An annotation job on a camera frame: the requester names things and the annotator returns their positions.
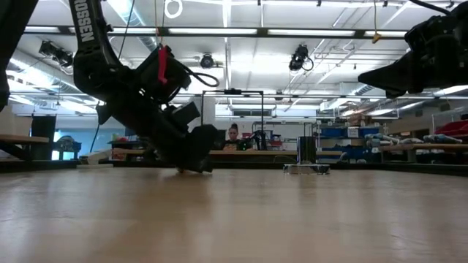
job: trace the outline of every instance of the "person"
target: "person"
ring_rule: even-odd
[[[233,123],[229,130],[227,130],[229,139],[222,145],[222,150],[239,150],[239,143],[241,142],[237,137],[239,135],[239,129],[237,124]]]

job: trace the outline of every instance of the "wire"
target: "wire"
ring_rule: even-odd
[[[374,34],[377,35],[377,0],[374,0]]]
[[[425,8],[429,8],[429,9],[432,9],[434,11],[438,11],[438,12],[441,12],[443,14],[446,14],[446,15],[451,15],[450,11],[448,10],[445,10],[441,7],[436,7],[434,6],[433,4],[430,4],[430,3],[426,3],[426,2],[423,2],[423,1],[419,1],[419,0],[410,0],[412,3],[414,4],[417,4],[418,6],[422,6],[422,7],[425,7]]]
[[[27,68],[18,70],[17,73],[24,72],[24,71],[26,71],[26,70],[32,68],[33,66],[36,66],[39,62],[43,62],[46,58],[48,58],[48,57],[44,57],[44,58],[39,58],[39,59],[37,59],[36,62],[34,62],[33,64],[29,65]]]
[[[127,32],[130,27],[130,19],[132,18],[133,14],[133,7],[135,6],[135,0],[132,2],[132,7],[130,7],[130,14],[129,14],[129,19],[127,20],[127,26],[125,27],[125,34],[124,34],[124,39],[122,40],[122,45],[120,46],[120,51],[118,52],[118,59],[120,60],[120,57],[122,56],[122,51],[124,50],[124,45],[125,45],[125,39],[127,38]]]
[[[94,138],[93,138],[93,143],[91,143],[91,149],[89,149],[89,152],[90,152],[90,153],[93,152],[94,142],[96,142],[96,137],[97,137],[97,133],[99,132],[100,126],[101,126],[101,125],[100,125],[99,122],[98,122],[97,128],[96,128],[96,133],[94,134]]]
[[[308,72],[308,71],[311,71],[311,70],[314,69],[314,61],[313,61],[310,57],[307,57],[307,58],[308,58],[308,60],[310,61],[310,63],[312,64],[312,66],[310,67],[310,69],[305,69],[305,68],[304,68],[304,65],[303,65],[303,66],[302,66],[302,69],[303,69],[304,71],[307,71],[307,72]]]
[[[165,12],[164,12],[164,9],[165,9],[165,7],[162,8],[162,25],[161,25],[162,28],[164,28],[164,21],[165,21],[165,18],[166,18],[166,14],[165,14]],[[164,39],[164,37],[161,36],[161,41],[159,41],[159,43],[162,44],[162,40],[163,40],[163,39]]]
[[[65,70],[62,66],[60,67],[60,71],[62,71],[63,73],[65,73],[66,75],[69,75],[69,76],[73,76],[73,72],[68,72],[67,70]]]
[[[219,86],[219,80],[217,78],[215,78],[214,76],[211,76],[209,74],[206,74],[206,73],[199,73],[199,72],[193,72],[191,69],[189,69],[187,66],[185,66],[184,64],[182,64],[181,62],[177,61],[188,73],[189,75],[193,76],[194,78],[196,78],[198,81],[200,81],[202,84],[208,86],[208,87],[212,87],[212,88],[215,88],[217,86]],[[210,84],[210,83],[207,83],[206,81],[204,81],[200,76],[203,76],[203,77],[207,77],[207,78],[211,78],[212,80],[215,81],[215,84]]]

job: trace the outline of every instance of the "red object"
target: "red object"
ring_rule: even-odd
[[[283,145],[283,142],[280,141],[270,141],[270,145],[274,147],[279,147]]]
[[[169,50],[167,50],[167,46],[164,46],[163,48],[158,50],[158,55],[159,55],[158,80],[161,81],[162,84],[167,83],[165,73],[166,73],[167,54],[168,53],[169,53]]]
[[[454,121],[436,130],[435,134],[445,134],[450,137],[468,137],[468,121]]]

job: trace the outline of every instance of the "table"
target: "table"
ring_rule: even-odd
[[[407,152],[409,162],[417,162],[416,150],[444,150],[451,153],[463,153],[468,151],[468,144],[441,144],[441,143],[419,143],[419,144],[401,144],[387,145],[379,147],[382,161],[384,161],[383,152],[404,150]]]
[[[127,155],[143,155],[143,149],[122,149],[114,148],[114,153],[127,154]],[[317,151],[317,156],[340,156],[341,151],[336,150],[323,150]],[[275,162],[278,158],[292,161],[295,163],[298,152],[295,150],[211,150],[210,157],[213,161],[247,161],[247,162]]]
[[[49,138],[0,134],[0,150],[24,161],[32,160],[31,145],[38,143],[49,143]]]

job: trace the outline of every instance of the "bench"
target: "bench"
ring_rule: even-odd
[[[133,155],[133,156],[142,156],[145,150],[139,149],[122,149],[122,148],[114,148],[112,149],[113,154],[126,154],[126,155]],[[341,151],[335,150],[323,150],[317,151],[317,156],[340,156],[342,154]],[[298,155],[298,152],[295,150],[211,150],[210,156],[216,159],[251,159],[254,161],[254,157],[264,157],[269,159],[275,159],[276,157],[285,156],[289,157],[290,159],[295,159]]]
[[[444,150],[451,153],[463,153],[468,151],[468,144],[416,143],[380,146],[379,150],[382,154],[382,161],[384,161],[383,152],[402,150],[407,152],[409,162],[416,162],[416,150]]]
[[[0,150],[24,161],[31,161],[31,145],[49,143],[46,137],[0,134]]]

